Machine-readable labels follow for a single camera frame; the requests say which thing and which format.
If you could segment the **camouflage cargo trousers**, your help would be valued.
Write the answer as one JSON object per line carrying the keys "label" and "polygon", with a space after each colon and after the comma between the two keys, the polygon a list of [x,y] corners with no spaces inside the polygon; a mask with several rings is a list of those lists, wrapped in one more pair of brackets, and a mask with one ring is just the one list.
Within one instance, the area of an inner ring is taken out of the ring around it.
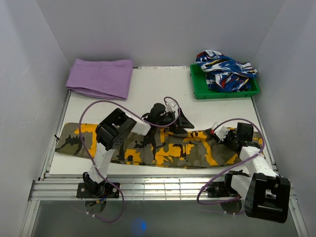
{"label": "camouflage cargo trousers", "polygon": [[[80,158],[96,154],[96,125],[67,123],[55,151]],[[217,144],[210,129],[174,136],[167,128],[152,128],[146,136],[131,133],[111,158],[112,163],[173,168],[230,166],[241,160],[235,152]]]}

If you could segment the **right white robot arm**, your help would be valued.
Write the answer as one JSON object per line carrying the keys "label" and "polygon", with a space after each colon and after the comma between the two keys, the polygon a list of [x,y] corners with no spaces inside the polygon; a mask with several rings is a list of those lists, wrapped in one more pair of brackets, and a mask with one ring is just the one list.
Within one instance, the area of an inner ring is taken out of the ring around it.
{"label": "right white robot arm", "polygon": [[288,215],[290,181],[280,177],[267,164],[261,146],[253,141],[254,127],[239,122],[237,129],[231,129],[223,139],[224,145],[236,152],[245,162],[248,174],[230,171],[225,175],[224,193],[244,199],[248,217],[285,223]]}

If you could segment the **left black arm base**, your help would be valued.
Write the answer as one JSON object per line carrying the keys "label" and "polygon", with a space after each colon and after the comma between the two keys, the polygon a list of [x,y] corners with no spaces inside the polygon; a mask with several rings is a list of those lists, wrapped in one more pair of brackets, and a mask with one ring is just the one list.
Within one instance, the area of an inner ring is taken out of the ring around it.
{"label": "left black arm base", "polygon": [[89,188],[85,183],[79,183],[77,188],[77,198],[118,198],[118,188],[113,187],[109,183],[101,183],[95,189]]}

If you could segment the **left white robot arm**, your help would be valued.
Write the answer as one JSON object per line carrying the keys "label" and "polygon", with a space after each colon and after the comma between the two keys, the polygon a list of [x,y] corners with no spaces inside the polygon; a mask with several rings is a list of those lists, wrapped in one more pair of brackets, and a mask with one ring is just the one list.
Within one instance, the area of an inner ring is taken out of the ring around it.
{"label": "left white robot arm", "polygon": [[110,162],[161,165],[164,157],[184,156],[185,146],[170,142],[171,134],[187,134],[194,125],[175,102],[155,103],[141,118],[120,108],[112,111],[95,129],[96,152],[92,168],[82,175],[85,190],[92,197],[115,195],[105,181]]}

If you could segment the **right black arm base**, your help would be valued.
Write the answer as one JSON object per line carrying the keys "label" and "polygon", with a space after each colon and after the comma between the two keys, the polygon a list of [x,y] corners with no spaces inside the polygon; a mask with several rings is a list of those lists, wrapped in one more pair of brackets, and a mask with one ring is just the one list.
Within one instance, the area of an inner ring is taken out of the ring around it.
{"label": "right black arm base", "polygon": [[239,196],[236,190],[225,182],[213,182],[206,188],[209,198],[236,198]]}

